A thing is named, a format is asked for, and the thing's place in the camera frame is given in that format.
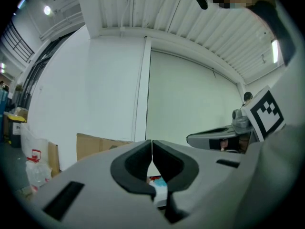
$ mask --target corrugated ceiling panel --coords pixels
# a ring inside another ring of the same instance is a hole
[[[128,0],[100,0],[102,26],[121,26]],[[187,38],[218,55],[247,82],[272,62],[273,35],[246,9],[221,9],[196,0],[130,0],[123,26],[166,31]]]

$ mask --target white column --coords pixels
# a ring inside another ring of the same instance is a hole
[[[237,89],[238,89],[238,92],[240,94],[240,97],[242,99],[242,102],[244,102],[244,94],[245,92],[247,91],[246,90],[246,87],[245,87],[245,84],[242,84],[242,83],[237,83]]]
[[[100,35],[102,28],[102,15],[100,10],[100,0],[79,0],[81,11],[85,20],[90,38]]]
[[[149,71],[151,65],[151,47],[152,41],[150,38],[146,39],[142,68],[140,71],[140,85],[137,100],[136,119],[135,119],[135,135],[134,141],[142,141],[146,139],[146,117],[148,104],[148,85],[149,85]]]

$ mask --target yellow bin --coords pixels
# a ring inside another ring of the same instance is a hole
[[[9,119],[9,138],[10,138],[10,145],[12,147],[21,147],[21,123],[25,123],[26,120],[17,115],[8,115]]]

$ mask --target blue container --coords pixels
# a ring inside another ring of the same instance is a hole
[[[3,140],[3,112],[8,100],[8,92],[0,89],[0,142]]]

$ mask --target white partition wall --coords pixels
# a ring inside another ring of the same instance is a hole
[[[263,76],[262,78],[246,85],[247,92],[251,92],[253,96],[258,94],[260,90],[262,90],[266,86],[273,87],[274,84],[282,77],[284,72],[286,71],[286,67],[284,65],[280,66],[276,70],[270,72],[269,74]]]
[[[187,145],[187,135],[229,125],[242,105],[235,84],[201,65],[152,52],[147,139]]]
[[[77,133],[134,141],[137,105],[147,102],[137,94],[144,48],[144,38],[90,40],[84,26],[49,61],[35,88],[28,123],[36,137],[58,144],[61,170],[76,162]]]

